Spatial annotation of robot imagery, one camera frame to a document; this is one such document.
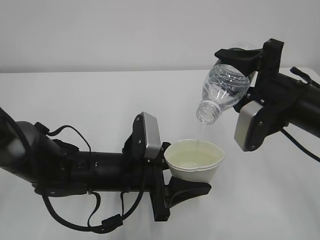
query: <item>black cable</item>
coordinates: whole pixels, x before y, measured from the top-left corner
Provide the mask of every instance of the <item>black cable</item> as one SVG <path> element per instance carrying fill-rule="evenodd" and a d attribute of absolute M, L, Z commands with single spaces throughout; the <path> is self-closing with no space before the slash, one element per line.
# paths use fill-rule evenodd
<path fill-rule="evenodd" d="M 63 125 L 63 126 L 59 127 L 57 130 L 54 130 L 52 132 L 48 132 L 47 135 L 50 136 L 50 137 L 57 136 L 59 133 L 61 133 L 61 131 L 63 129 L 67 129 L 67 128 L 74 130 L 82 138 L 82 140 L 85 142 L 85 144 L 88 146 L 89 154 L 88 154 L 88 159 L 87 160 L 90 161 L 90 159 L 91 159 L 91 146 L 88 143 L 88 141 L 85 139 L 85 137 L 75 127 L 70 126 L 70 125 Z"/>
<path fill-rule="evenodd" d="M 92 194 L 95 196 L 96 204 L 95 204 L 94 210 L 92 211 L 92 213 L 90 214 L 90 216 L 88 218 L 88 221 L 86 222 L 86 225 L 88 226 L 88 228 L 92 228 L 92 226 L 90 225 L 90 219 L 98 211 L 98 209 L 100 207 L 100 204 L 101 204 L 101 196 L 100 196 L 100 194 L 97 193 L 97 192 L 94 192 L 94 191 L 92 192 Z"/>
<path fill-rule="evenodd" d="M 124 194 L 128 193 L 127 191 L 120 192 L 120 199 L 121 199 L 121 217 L 124 216 L 125 213 L 125 203 L 124 203 Z"/>
<path fill-rule="evenodd" d="M 304 146 L 302 146 L 293 136 L 291 136 L 286 130 L 281 129 L 281 133 L 283 133 L 294 145 L 296 145 L 302 152 L 307 154 L 309 157 L 313 158 L 317 162 L 320 163 L 320 157 L 314 155 L 312 152 L 310 152 L 308 149 L 306 149 Z"/>
<path fill-rule="evenodd" d="M 132 207 L 125 214 L 123 214 L 122 220 L 127 219 L 134 212 L 134 210 L 136 210 L 136 208 L 139 205 L 139 203 L 140 203 L 140 201 L 142 199 L 142 196 L 144 194 L 146 181 L 147 181 L 147 171 L 146 171 L 146 167 L 144 165 L 143 166 L 143 179 L 142 179 L 142 184 L 141 184 L 141 188 L 140 188 L 139 194 L 136 197 L 136 200 L 134 201 Z"/>

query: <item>white paper cup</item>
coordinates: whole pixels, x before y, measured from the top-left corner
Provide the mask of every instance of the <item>white paper cup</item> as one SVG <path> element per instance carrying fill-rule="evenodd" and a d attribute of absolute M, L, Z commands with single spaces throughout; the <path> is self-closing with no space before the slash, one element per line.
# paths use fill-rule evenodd
<path fill-rule="evenodd" d="M 225 152 L 213 143 L 191 139 L 170 145 L 164 153 L 173 177 L 201 183 L 211 182 L 224 157 Z"/>

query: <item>clear plastic bottle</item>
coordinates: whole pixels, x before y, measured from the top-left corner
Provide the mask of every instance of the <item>clear plastic bottle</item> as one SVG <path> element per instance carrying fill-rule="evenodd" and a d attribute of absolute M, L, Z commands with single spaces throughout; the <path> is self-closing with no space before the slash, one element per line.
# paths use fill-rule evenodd
<path fill-rule="evenodd" d="M 242 44 L 231 49 L 242 51 L 254 48 Z M 218 60 L 204 80 L 202 101 L 196 111 L 198 120 L 206 125 L 213 124 L 223 111 L 241 100 L 250 87 L 253 76 L 244 76 L 233 66 Z"/>

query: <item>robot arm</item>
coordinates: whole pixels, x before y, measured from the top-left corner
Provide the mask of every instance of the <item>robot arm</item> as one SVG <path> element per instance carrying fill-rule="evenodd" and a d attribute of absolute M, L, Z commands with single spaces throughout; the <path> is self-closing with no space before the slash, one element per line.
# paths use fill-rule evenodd
<path fill-rule="evenodd" d="M 279 73 L 283 45 L 270 39 L 262 49 L 215 53 L 245 76 L 258 71 L 254 87 L 234 106 L 239 113 L 234 139 L 243 151 L 258 149 L 271 134 L 285 133 L 289 123 L 320 138 L 320 86 L 296 67 L 290 71 L 305 82 Z"/>
<path fill-rule="evenodd" d="M 165 185 L 163 170 L 168 169 L 168 165 L 164 152 L 170 143 L 161 144 L 157 119 L 146 112 L 135 117 L 132 134 L 121 153 L 91 152 L 87 141 L 89 151 L 79 151 L 70 143 L 48 137 L 54 137 L 64 128 L 72 128 L 79 133 L 68 125 L 50 132 L 39 122 L 35 125 L 25 121 L 15 122 L 0 108 L 0 167 L 30 182 L 35 193 L 42 196 L 51 216 L 68 228 L 97 234 L 109 233 L 132 214 L 144 192 L 150 194 L 154 220 L 167 221 L 171 207 L 206 195 L 211 189 L 208 183 L 175 177 L 171 177 L 169 184 Z M 139 194 L 126 213 L 105 219 L 99 226 L 90 226 L 90 218 L 87 226 L 65 221 L 54 211 L 49 200 L 49 197 L 94 194 L 97 198 L 94 213 L 100 204 L 100 196 L 95 191 Z"/>

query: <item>bottle neck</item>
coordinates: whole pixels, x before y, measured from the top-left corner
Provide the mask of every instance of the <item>bottle neck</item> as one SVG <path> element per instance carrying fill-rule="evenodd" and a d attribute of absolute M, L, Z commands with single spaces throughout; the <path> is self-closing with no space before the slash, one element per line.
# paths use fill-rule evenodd
<path fill-rule="evenodd" d="M 198 120 L 206 125 L 213 124 L 221 115 L 221 107 L 214 101 L 201 101 L 196 111 Z"/>

